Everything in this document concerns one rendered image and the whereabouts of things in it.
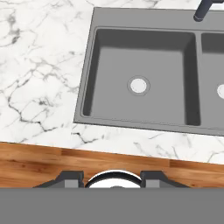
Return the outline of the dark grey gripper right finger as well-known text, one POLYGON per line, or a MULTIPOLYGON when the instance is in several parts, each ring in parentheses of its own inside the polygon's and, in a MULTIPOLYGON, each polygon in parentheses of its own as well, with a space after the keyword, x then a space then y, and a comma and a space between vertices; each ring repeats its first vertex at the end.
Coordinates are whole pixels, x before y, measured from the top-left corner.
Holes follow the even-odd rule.
POLYGON ((162 171, 141 171, 140 178, 142 188, 187 188, 187 185, 169 179, 162 171))

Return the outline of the round black and white object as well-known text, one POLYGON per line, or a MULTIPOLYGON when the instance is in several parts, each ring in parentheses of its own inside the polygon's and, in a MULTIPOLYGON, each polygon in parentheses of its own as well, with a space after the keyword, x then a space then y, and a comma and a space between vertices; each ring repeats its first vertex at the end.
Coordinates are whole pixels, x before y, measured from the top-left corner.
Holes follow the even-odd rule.
POLYGON ((140 188, 141 178, 124 170, 107 170, 95 174, 85 185, 86 188, 140 188))

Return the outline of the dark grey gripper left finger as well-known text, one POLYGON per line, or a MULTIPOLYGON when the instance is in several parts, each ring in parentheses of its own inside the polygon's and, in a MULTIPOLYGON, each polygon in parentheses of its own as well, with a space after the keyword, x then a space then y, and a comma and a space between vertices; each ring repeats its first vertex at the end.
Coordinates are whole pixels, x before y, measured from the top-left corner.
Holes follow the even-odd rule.
POLYGON ((84 171, 62 171, 56 179, 47 181, 37 188, 83 188, 84 171))

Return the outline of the dark tap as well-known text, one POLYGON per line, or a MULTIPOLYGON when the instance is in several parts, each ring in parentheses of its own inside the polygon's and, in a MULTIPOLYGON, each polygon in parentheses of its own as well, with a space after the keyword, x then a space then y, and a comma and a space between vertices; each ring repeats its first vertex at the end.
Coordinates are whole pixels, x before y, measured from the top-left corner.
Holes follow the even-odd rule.
POLYGON ((223 3, 224 0, 201 0, 197 10, 193 15, 193 19, 196 22, 201 22, 213 4, 223 4, 223 3))

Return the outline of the grey double-basin sink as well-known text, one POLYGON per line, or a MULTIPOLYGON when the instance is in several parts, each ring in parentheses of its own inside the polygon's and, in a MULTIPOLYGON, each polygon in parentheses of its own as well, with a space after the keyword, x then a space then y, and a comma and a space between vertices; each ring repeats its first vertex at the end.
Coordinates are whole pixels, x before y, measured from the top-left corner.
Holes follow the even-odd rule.
POLYGON ((75 123, 224 136, 224 10, 93 10, 75 123))

